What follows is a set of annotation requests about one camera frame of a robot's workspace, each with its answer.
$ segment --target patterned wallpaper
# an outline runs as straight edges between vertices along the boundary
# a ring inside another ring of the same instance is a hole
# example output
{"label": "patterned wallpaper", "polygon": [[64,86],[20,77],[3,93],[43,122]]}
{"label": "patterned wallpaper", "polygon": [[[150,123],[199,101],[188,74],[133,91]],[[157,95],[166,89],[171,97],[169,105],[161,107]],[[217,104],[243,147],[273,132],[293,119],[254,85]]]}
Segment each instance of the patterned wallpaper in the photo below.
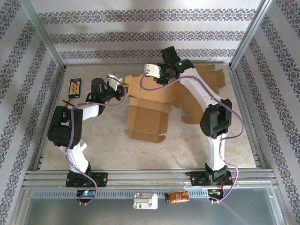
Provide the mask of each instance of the patterned wallpaper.
{"label": "patterned wallpaper", "polygon": [[0,0],[0,225],[9,224],[60,72],[17,0]]}
{"label": "patterned wallpaper", "polygon": [[300,224],[300,0],[275,0],[236,73],[292,224]]}
{"label": "patterned wallpaper", "polygon": [[260,0],[36,0],[66,64],[145,63],[174,45],[192,60],[230,62]]}

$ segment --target striped wall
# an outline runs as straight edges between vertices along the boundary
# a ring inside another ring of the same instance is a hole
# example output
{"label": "striped wall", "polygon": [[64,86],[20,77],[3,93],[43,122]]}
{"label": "striped wall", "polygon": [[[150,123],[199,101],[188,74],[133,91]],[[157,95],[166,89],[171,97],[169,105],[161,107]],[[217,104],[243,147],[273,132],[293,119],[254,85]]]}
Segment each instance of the striped wall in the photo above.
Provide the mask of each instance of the striped wall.
{"label": "striped wall", "polygon": [[151,63],[171,45],[183,58],[230,62],[260,0],[35,0],[66,64]]}
{"label": "striped wall", "polygon": [[9,224],[60,75],[18,0],[0,0],[0,225]]}
{"label": "striped wall", "polygon": [[300,0],[275,0],[236,73],[292,224],[300,224]]}

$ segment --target beige floor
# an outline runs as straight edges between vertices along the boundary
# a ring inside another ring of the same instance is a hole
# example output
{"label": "beige floor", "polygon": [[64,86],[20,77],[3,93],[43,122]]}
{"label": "beige floor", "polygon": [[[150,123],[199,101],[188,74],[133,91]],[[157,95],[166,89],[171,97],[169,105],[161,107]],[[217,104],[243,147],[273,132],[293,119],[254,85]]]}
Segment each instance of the beige floor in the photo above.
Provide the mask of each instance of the beige floor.
{"label": "beige floor", "polygon": [[[239,112],[228,71],[223,65],[216,69],[224,69],[226,86],[220,89],[220,96],[232,101],[233,109]],[[85,101],[90,92],[91,80],[106,77],[108,73],[120,75],[142,74],[143,66],[69,66],[59,105],[68,99],[69,81],[72,78],[82,79],[82,94],[71,103]],[[199,125],[188,125],[181,121],[183,111],[172,106],[169,113],[166,139],[159,144],[132,140],[125,136],[127,128],[129,99],[118,107],[106,107],[103,114],[85,120],[82,125],[82,139],[88,147],[84,155],[91,163],[92,169],[180,169],[204,168],[207,159],[207,140]],[[228,136],[240,132],[241,125],[233,116]],[[238,139],[229,140],[225,145],[225,158],[228,163],[239,167],[255,167],[251,148],[246,133]],[[64,154],[53,145],[47,143],[41,170],[68,170]]]}

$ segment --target battery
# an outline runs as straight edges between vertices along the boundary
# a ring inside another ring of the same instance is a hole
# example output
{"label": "battery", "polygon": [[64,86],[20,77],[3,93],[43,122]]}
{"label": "battery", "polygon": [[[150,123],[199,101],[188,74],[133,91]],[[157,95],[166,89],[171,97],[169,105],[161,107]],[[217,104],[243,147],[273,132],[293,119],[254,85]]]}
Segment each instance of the battery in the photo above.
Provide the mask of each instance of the battery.
{"label": "battery", "polygon": [[189,201],[188,191],[177,191],[165,194],[165,201],[167,203],[182,203]]}

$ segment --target cardboard box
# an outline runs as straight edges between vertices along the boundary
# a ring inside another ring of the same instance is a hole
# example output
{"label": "cardboard box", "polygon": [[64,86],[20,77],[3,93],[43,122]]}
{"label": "cardboard box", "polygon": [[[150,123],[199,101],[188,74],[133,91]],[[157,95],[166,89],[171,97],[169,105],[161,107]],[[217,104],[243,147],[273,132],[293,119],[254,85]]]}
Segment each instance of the cardboard box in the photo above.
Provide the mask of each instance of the cardboard box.
{"label": "cardboard box", "polygon": [[[129,84],[128,96],[130,104],[125,130],[127,137],[131,139],[160,143],[165,139],[168,128],[168,118],[171,106],[180,107],[185,90],[177,82],[167,88],[155,91],[143,90],[140,86],[142,76],[130,75],[125,77],[125,83]],[[153,77],[145,77],[143,85],[146,88],[157,88]]]}
{"label": "cardboard box", "polygon": [[[212,71],[215,69],[215,65],[195,65],[195,68],[207,85],[216,94],[219,94],[219,89],[225,86],[223,70]],[[182,109],[186,116],[182,116],[181,119],[187,124],[200,124],[200,120],[203,116],[203,109],[191,92],[189,92],[187,88],[185,88],[185,90]]]}

